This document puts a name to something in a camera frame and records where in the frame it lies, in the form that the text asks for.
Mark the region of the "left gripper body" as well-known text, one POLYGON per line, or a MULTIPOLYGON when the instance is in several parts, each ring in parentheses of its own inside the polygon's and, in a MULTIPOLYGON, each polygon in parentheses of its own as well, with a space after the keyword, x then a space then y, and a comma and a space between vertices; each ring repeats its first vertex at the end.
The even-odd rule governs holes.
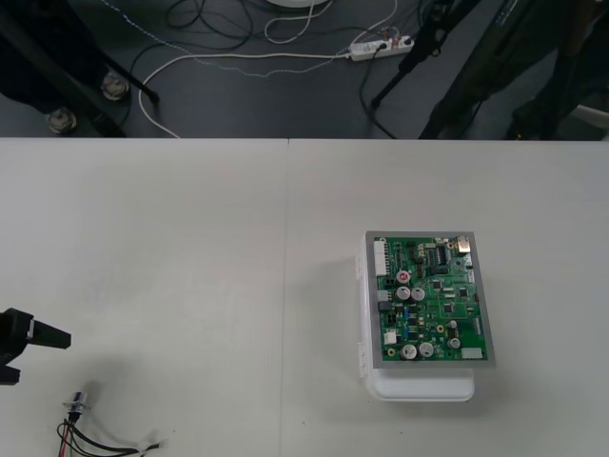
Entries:
POLYGON ((9 308, 1 313, 1 365, 6 366, 20 356, 29 343, 32 315, 9 308))

